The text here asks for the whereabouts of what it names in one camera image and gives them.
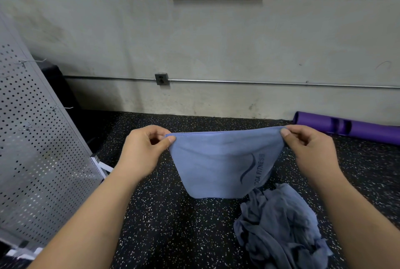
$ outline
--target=left hand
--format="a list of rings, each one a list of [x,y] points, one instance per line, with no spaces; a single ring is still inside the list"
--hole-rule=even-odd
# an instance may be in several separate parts
[[[132,184],[148,176],[156,167],[161,153],[176,140],[175,136],[164,137],[169,133],[169,130],[156,125],[132,130],[126,137],[113,173],[127,178]]]

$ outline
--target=concrete wall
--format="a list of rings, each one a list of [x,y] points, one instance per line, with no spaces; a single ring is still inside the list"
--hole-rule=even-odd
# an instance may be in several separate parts
[[[65,75],[399,85],[400,0],[0,0]],[[69,80],[88,109],[400,125],[400,90]]]

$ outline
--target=perforated metal panel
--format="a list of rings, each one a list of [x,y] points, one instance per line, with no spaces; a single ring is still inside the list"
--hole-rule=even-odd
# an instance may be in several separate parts
[[[90,150],[0,13],[0,239],[45,246],[103,180]]]

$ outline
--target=electrical outlet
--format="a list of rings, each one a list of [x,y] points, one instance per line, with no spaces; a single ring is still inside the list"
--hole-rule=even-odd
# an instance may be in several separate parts
[[[170,81],[168,80],[168,74],[167,73],[156,73],[156,82],[157,85],[159,86],[169,86]]]

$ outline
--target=purple yoga mat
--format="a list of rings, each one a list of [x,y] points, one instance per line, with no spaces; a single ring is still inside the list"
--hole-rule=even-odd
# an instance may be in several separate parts
[[[364,123],[326,115],[297,111],[293,123],[306,125],[325,133],[367,139],[379,143],[400,145],[400,127]]]

